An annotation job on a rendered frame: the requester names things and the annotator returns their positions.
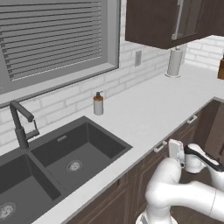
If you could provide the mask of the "dark wood drawer front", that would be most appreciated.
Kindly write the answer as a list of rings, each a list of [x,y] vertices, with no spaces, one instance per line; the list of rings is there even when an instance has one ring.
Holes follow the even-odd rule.
[[[167,145],[158,153],[154,151],[154,149],[143,159],[143,166],[140,173],[140,184],[141,187],[146,187],[148,181],[151,179],[151,176],[158,164],[164,159],[168,157],[168,141],[171,138],[168,137],[164,141],[167,142]]]
[[[193,137],[197,129],[197,125],[200,119],[200,113],[197,113],[196,116],[198,118],[194,122],[188,124],[186,121],[171,135],[171,138],[181,141],[183,145],[191,143],[193,141]]]

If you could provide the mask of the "grey window with blinds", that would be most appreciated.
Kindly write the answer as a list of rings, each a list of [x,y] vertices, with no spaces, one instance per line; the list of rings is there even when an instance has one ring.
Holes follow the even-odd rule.
[[[0,104],[118,67],[121,0],[0,0]]]

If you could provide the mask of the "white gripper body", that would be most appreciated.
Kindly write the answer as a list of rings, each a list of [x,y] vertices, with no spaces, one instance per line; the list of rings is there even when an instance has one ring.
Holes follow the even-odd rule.
[[[185,167],[185,151],[181,141],[170,139],[168,143],[169,157],[177,160],[181,167]]]

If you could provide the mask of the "dark wood cupboard door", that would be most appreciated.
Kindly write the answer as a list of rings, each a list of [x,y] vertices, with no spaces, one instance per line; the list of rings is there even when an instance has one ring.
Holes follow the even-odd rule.
[[[208,139],[206,140],[205,151],[224,163],[224,102],[220,104],[214,118]]]
[[[146,200],[144,194],[149,181],[149,179],[147,178],[147,174],[148,170],[143,165],[143,163],[135,165],[129,173],[129,224],[135,224],[137,216],[146,207]]]
[[[67,224],[126,224],[129,187],[119,179]]]

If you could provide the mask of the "dark wood wall cupboard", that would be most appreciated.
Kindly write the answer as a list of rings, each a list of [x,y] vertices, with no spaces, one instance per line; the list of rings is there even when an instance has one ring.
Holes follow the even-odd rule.
[[[224,37],[224,0],[204,0],[195,34],[172,40],[178,0],[127,0],[125,39],[160,49],[210,35]]]

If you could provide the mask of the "glass cupboard door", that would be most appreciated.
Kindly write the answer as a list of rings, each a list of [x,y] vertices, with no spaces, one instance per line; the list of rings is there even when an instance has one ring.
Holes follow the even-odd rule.
[[[204,0],[178,0],[172,40],[196,33],[203,4]]]

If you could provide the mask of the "grey wall socket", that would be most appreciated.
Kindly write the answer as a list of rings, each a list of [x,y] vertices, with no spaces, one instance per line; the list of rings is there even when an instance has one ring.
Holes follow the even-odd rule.
[[[135,67],[138,67],[141,65],[141,58],[142,58],[142,51],[137,51],[136,58],[135,58]]]

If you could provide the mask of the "dark grey double sink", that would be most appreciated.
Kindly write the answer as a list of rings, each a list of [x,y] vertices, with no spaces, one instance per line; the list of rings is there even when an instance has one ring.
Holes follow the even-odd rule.
[[[0,156],[0,224],[32,224],[130,149],[83,116]]]

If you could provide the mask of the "dark grey tap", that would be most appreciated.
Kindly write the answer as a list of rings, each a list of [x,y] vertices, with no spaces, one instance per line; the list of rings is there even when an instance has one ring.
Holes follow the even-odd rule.
[[[29,149],[28,140],[39,135],[39,130],[34,119],[34,115],[24,108],[19,102],[10,102],[10,112],[15,124],[15,133],[17,136],[17,141],[21,151],[27,151]],[[22,126],[18,113],[22,114],[29,123],[34,124],[34,130],[26,133],[24,127]]]

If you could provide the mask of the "white soap dispenser brown top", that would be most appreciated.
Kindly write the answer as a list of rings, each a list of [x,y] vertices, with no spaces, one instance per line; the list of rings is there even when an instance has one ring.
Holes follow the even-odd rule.
[[[93,98],[94,100],[94,114],[101,116],[103,114],[103,96],[102,91],[98,91]]]

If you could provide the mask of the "white paper towel roll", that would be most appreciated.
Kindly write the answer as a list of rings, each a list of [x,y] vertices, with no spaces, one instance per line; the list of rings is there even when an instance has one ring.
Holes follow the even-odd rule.
[[[180,46],[175,46],[171,49],[171,54],[169,58],[169,64],[167,68],[167,72],[165,75],[170,78],[178,78],[179,77],[179,69],[181,65],[181,60],[183,56],[183,50]]]

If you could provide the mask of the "brown knife block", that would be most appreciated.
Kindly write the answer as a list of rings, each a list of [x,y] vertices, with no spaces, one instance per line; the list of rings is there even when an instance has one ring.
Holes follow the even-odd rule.
[[[223,58],[220,61],[219,71],[218,71],[218,79],[224,80],[224,55]]]

